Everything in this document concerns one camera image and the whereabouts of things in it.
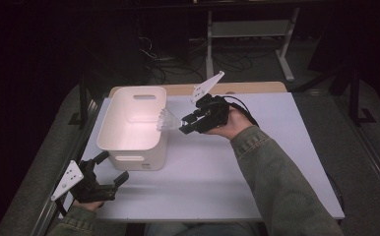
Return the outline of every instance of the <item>white plastic bin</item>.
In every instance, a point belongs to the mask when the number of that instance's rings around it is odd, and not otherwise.
[[[97,138],[118,170],[159,170],[166,156],[168,132],[157,130],[166,105],[161,87],[125,87],[112,97]]]

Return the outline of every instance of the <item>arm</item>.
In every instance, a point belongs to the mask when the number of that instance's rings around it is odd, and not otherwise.
[[[297,166],[240,112],[209,134],[230,140],[270,235],[343,235]]]
[[[73,202],[67,215],[59,222],[48,236],[85,236],[95,235],[95,211],[103,202],[80,204]]]

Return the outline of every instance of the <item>metal stand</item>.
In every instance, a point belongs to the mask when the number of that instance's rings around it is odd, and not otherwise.
[[[206,57],[207,78],[214,75],[212,60],[212,38],[213,37],[242,37],[242,36],[281,36],[284,35],[282,47],[276,50],[285,79],[294,81],[294,76],[285,59],[285,54],[291,40],[291,36],[297,20],[299,8],[294,8],[290,20],[276,21],[245,21],[245,22],[213,22],[212,11],[208,16],[208,55]]]

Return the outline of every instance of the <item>white tabletop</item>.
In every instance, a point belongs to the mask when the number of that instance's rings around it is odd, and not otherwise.
[[[260,127],[297,164],[333,218],[344,213],[325,175],[291,93],[235,94]],[[193,112],[190,96],[169,96],[167,108],[181,118]],[[98,131],[110,102],[106,99],[85,149],[83,160],[101,150]],[[121,172],[109,160],[95,167],[100,184],[112,184]],[[97,212],[98,218],[120,221],[261,220],[252,194],[239,170],[233,150],[219,136],[170,131],[167,158],[159,171],[129,171],[129,180]]]

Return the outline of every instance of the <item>person's hand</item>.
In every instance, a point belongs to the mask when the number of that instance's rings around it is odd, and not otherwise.
[[[87,204],[80,204],[77,200],[74,200],[73,202],[73,206],[82,207],[90,211],[96,211],[98,208],[100,208],[103,205],[104,205],[104,202],[93,202],[93,203],[87,203]]]
[[[237,134],[253,124],[240,111],[229,107],[229,118],[224,126],[215,127],[206,132],[207,135],[219,135],[232,140]]]

